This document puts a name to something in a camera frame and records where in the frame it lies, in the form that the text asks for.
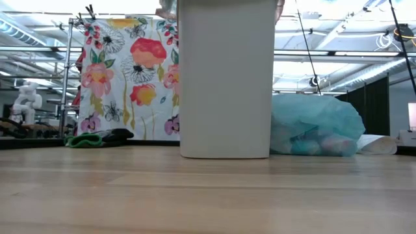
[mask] wooden floor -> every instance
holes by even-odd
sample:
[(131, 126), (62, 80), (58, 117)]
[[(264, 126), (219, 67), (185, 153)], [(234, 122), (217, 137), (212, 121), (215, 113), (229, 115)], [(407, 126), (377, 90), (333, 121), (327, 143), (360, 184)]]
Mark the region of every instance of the wooden floor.
[(0, 233), (416, 233), (416, 157), (0, 151)]

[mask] floral fabric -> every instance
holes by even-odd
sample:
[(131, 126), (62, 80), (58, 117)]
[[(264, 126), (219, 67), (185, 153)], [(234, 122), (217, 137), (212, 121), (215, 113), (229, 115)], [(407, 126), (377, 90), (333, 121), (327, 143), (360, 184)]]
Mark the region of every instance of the floral fabric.
[(97, 19), (84, 33), (79, 134), (126, 128), (137, 140), (179, 140), (176, 22)]

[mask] teal plastic bag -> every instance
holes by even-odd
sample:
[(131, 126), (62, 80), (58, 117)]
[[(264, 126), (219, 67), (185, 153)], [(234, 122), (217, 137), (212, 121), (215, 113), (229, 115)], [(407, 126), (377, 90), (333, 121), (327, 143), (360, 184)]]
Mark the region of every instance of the teal plastic bag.
[(272, 97), (272, 153), (351, 156), (364, 132), (363, 120), (355, 108), (334, 97)]

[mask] green fabric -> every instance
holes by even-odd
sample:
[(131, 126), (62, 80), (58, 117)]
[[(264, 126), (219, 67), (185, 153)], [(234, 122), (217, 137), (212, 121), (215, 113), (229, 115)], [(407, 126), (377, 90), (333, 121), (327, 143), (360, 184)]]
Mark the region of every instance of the green fabric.
[(68, 143), (71, 148), (97, 148), (103, 145), (103, 139), (97, 134), (84, 133), (79, 136), (67, 136), (64, 143)]

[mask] ceiling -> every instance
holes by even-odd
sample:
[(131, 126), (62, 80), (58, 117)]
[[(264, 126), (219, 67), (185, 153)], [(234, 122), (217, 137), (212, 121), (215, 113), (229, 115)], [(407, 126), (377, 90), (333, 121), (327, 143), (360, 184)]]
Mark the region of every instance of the ceiling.
[[(399, 42), (390, 40), (395, 29), (392, 13), (388, 1), (377, 0), (369, 7), (369, 12), (364, 12), (363, 7), (367, 1), (363, 0), (286, 0), (282, 17), (275, 28), (275, 49), (296, 49), (305, 50), (306, 43), (302, 34), (302, 28), (298, 19), (298, 8), (302, 14), (302, 23), (306, 30), (307, 43), (310, 50), (336, 50), (336, 51), (398, 51), (401, 49)], [(416, 34), (416, 15), (414, 14), (414, 0), (395, 0), (396, 14), (399, 23), (407, 23), (409, 28)], [(106, 4), (103, 1), (90, 0), (94, 7), (94, 12), (98, 13), (98, 18), (124, 18), (123, 14), (149, 14), (155, 13), (156, 8), (160, 7), (158, 0), (152, 1), (130, 1), (117, 0), (117, 4)], [(25, 27), (30, 33), (41, 36), (42, 38), (56, 39), (67, 42), (68, 19), (74, 18), (80, 12), (86, 14), (86, 3), (82, 0), (56, 1), (21, 1), (0, 0), (0, 11), (4, 17), (14, 20), (17, 24)], [(386, 31), (389, 36), (382, 36)], [(84, 36), (77, 30), (73, 32), (73, 47), (82, 46)], [(0, 32), (0, 44), (3, 46), (27, 46), (23, 42)], [(416, 47), (411, 41), (406, 43), (408, 51), (416, 51)], [(50, 72), (55, 72), (55, 63), (50, 62), (51, 58), (43, 57), (33, 53), (13, 52), (13, 55), (27, 60), (32, 64), (40, 66)], [(79, 53), (71, 53), (71, 60), (75, 61)], [(309, 85), (309, 80), (313, 76), (313, 70), (307, 56), (284, 57), (275, 56), (274, 58), (274, 88), (280, 90), (314, 90)], [(337, 86), (343, 90), (359, 86), (363, 77), (353, 77), (354, 74), (363, 69), (376, 68), (394, 62), (395, 58), (384, 57), (313, 57), (313, 65), (317, 75), (321, 78), (320, 86), (323, 89), (331, 90), (332, 86)], [(10, 63), (18, 65), (18, 69), (13, 70), (16, 75), (19, 69), (25, 69), (37, 75), (50, 75), (44, 71), (36, 71), (36, 68), (21, 62), (10, 60), (7, 55), (0, 54), (1, 64)], [(406, 67), (401, 70), (392, 70), (391, 80), (403, 79), (408, 76), (405, 72)], [(63, 69), (62, 63), (58, 64), (57, 71)], [(71, 69), (70, 75), (79, 76), (75, 68)], [(53, 81), (52, 85), (59, 86), (58, 81)], [(77, 87), (79, 81), (71, 80), (69, 87)]]

